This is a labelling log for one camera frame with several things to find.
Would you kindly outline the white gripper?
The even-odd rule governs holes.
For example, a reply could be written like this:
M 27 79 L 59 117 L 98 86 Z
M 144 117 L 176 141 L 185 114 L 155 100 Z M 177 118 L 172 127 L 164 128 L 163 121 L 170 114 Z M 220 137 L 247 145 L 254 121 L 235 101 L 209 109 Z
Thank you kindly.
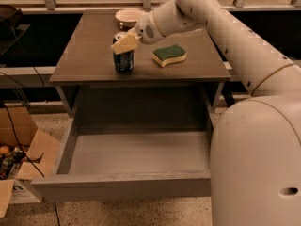
M 130 29 L 130 32 L 117 34 L 111 50 L 114 54 L 119 55 L 137 48 L 139 41 L 144 44 L 154 44 L 163 38 L 164 36 L 154 20 L 154 12 L 151 11 L 143 15 Z

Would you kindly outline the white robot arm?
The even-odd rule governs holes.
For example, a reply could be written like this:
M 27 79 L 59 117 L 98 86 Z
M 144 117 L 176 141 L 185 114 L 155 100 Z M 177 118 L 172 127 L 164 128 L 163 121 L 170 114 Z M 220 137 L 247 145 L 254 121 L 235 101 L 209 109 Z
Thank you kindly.
M 203 25 L 250 93 L 211 142 L 213 226 L 301 226 L 301 68 L 221 8 L 170 0 L 115 43 L 120 54 Z

